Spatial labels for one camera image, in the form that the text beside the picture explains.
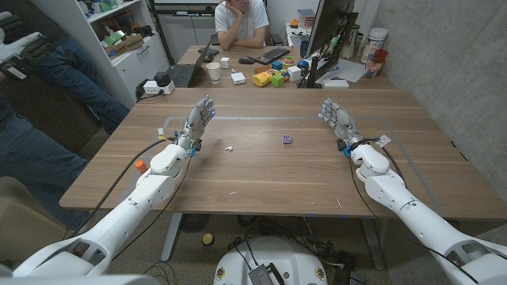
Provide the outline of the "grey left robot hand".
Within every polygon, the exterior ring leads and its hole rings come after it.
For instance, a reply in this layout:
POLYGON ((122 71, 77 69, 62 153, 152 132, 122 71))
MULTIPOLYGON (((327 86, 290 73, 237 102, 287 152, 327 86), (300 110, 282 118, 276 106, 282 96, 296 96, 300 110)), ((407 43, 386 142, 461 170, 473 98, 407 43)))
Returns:
POLYGON ((214 116, 214 101, 206 95, 190 109, 179 133, 177 145, 189 150, 193 143, 201 138, 205 127, 214 116))

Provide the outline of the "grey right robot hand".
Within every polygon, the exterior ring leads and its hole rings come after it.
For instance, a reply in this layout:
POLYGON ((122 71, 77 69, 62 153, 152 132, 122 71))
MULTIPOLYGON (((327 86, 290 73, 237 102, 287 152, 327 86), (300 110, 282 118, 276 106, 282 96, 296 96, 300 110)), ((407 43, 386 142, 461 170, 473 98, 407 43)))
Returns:
POLYGON ((334 134, 346 146, 351 147, 353 144, 364 142, 364 138, 360 135, 354 119, 344 108, 330 98, 324 100, 322 111, 318 117, 334 130, 334 134))

